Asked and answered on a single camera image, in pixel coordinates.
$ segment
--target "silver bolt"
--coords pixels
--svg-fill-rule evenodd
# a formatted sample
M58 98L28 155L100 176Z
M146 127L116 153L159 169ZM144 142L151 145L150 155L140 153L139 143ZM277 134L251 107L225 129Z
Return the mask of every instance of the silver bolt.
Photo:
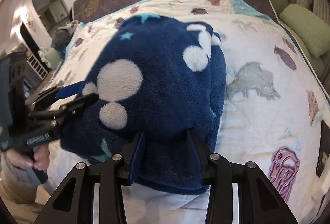
M112 156L112 159L114 161L119 161L119 160L121 160L121 155L120 154L115 154L115 155Z
M248 167L250 167L250 168L256 168L256 167L257 167L257 164L256 164L255 162L253 162L253 161L249 161L249 162L247 162L247 165L248 165Z
M78 163L76 166L75 166L78 170L80 169L83 169L85 167L85 164L84 163Z
M211 155L210 155L210 158L212 159L212 160L219 160L220 159L220 156L219 156L219 154L216 154L216 153L212 153Z

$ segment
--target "blue fleece blanket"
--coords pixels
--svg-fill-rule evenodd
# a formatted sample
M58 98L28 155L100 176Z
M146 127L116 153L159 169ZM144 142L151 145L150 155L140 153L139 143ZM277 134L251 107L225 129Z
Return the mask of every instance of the blue fleece blanket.
M170 193L205 192L193 175L185 131L195 127L214 151L226 85L220 44L204 22L157 14L126 20L79 90L78 96L95 92L99 100L67 126L61 146L96 163L144 130L136 182Z

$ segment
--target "black metal bracket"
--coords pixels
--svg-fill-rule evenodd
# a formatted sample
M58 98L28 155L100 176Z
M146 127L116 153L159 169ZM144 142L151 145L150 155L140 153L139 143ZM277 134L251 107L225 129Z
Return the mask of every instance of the black metal bracket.
M210 199L205 223L232 224L233 187L238 184L240 224L298 224L276 188L255 162L245 165L231 163L217 153L211 153L201 143L195 130L187 131L187 146L192 164L201 184L210 184Z
M85 109L94 104L99 96L95 93L74 99L63 104L58 110L40 111L53 104L59 98L71 96L80 87L80 83L68 87L52 88L40 94L33 102L34 110L21 121L20 125L13 125L8 132L0 135L0 151L16 149L29 156L33 160L33 149L40 144L49 143L63 137L62 130L67 123L77 117L82 117ZM28 168L30 176L36 176L36 180L45 183L48 179L44 171Z
M100 224L126 224L121 186L130 186L138 176L145 141L144 133L138 132L120 154L104 163L91 166L78 163L57 187L35 224L92 224L96 183L100 183Z
M195 176L201 185L211 185L206 224L232 224L233 182L238 184L240 224L298 224L255 162L231 163L212 153L194 129L187 131L186 141ZM104 163L78 163L50 197L35 224L92 224L96 183L100 184L100 224L127 224L121 186L130 186L138 176L145 143L144 133L138 132L120 154ZM6 210L0 202L0 217L12 221Z

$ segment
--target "human hand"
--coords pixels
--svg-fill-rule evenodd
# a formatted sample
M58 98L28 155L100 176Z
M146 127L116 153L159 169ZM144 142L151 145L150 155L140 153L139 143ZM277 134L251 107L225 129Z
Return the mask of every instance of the human hand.
M7 152L8 160L16 167L21 169L35 168L38 170L45 170L49 166L49 149L48 143L42 144L39 149L34 153L34 162L26 155L17 152L14 149L9 149Z

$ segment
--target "arched doorway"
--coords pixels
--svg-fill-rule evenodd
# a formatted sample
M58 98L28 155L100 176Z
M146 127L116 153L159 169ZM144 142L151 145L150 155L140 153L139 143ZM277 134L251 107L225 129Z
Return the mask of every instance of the arched doorway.
M68 9L63 0L32 0L32 3L51 37L58 27L69 22Z

